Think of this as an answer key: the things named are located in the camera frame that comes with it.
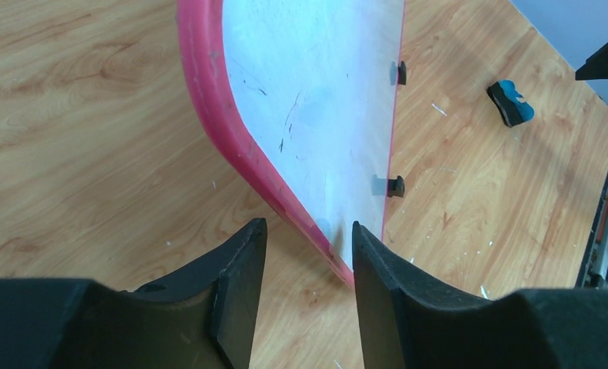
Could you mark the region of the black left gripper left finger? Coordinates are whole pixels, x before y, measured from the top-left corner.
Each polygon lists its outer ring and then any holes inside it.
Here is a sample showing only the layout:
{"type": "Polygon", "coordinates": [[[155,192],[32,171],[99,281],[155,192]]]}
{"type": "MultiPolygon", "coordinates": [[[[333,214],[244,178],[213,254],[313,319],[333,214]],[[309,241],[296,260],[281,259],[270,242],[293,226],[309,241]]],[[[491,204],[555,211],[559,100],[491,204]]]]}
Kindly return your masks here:
{"type": "Polygon", "coordinates": [[[246,368],[266,246],[255,218],[135,291],[0,278],[0,368],[246,368]]]}

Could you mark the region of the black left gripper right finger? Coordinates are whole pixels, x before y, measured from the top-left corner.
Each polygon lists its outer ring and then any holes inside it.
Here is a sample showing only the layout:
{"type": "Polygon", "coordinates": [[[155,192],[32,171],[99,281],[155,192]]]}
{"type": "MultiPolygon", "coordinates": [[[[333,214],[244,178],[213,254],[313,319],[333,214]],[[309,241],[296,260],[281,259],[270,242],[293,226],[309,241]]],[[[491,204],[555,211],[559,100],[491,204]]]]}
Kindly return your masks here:
{"type": "Polygon", "coordinates": [[[520,289],[488,300],[352,230],[367,368],[608,368],[608,289],[520,289]]]}

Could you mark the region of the blue black foam eraser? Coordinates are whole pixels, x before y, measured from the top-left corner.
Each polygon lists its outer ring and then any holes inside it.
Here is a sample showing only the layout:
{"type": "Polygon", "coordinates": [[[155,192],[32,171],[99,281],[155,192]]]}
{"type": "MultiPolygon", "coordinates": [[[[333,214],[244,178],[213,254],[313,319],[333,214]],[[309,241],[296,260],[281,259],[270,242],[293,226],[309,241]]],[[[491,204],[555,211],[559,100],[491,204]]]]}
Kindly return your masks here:
{"type": "Polygon", "coordinates": [[[524,101],[513,81],[507,79],[496,81],[487,88],[486,92],[508,128],[527,123],[534,118],[533,107],[524,101]]]}

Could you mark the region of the pink framed whiteboard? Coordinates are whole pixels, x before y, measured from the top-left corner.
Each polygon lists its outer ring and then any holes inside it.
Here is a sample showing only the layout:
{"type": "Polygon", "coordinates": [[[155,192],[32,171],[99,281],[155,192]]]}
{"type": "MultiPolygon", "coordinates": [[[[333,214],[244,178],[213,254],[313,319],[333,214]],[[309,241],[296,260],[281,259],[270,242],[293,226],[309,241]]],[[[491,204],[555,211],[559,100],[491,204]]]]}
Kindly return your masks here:
{"type": "Polygon", "coordinates": [[[405,4],[179,1],[184,79],[243,179],[353,284],[352,228],[384,232],[405,4]]]}

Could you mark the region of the black left whiteboard foot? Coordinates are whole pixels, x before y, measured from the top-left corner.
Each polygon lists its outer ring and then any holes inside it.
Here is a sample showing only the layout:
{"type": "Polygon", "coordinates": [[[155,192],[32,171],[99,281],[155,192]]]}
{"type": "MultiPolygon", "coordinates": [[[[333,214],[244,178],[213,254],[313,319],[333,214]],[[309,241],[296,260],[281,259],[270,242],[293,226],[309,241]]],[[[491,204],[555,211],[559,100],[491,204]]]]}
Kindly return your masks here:
{"type": "Polygon", "coordinates": [[[405,180],[398,175],[396,178],[387,179],[387,193],[389,198],[403,198],[405,195],[405,180]]]}

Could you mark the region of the black whiteboard foot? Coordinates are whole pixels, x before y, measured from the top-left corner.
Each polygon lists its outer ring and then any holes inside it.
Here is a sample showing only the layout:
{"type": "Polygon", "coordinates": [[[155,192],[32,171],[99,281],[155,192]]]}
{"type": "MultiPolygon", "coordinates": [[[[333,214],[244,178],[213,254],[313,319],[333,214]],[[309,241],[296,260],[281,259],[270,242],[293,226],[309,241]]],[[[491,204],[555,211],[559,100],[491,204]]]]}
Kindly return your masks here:
{"type": "Polygon", "coordinates": [[[387,179],[387,193],[389,198],[403,198],[405,195],[405,180],[398,175],[396,178],[387,179]]]}
{"type": "Polygon", "coordinates": [[[404,61],[400,61],[397,66],[397,83],[399,85],[407,84],[407,66],[404,61]]]}

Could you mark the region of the black right whiteboard foot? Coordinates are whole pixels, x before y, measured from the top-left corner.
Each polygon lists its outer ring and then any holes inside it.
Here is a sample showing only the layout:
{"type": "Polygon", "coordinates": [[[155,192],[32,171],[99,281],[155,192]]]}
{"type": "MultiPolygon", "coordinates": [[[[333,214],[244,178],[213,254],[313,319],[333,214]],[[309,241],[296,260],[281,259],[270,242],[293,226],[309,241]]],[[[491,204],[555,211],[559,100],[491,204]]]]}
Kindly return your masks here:
{"type": "Polygon", "coordinates": [[[397,66],[397,83],[399,85],[407,84],[407,66],[404,61],[400,61],[397,66]]]}

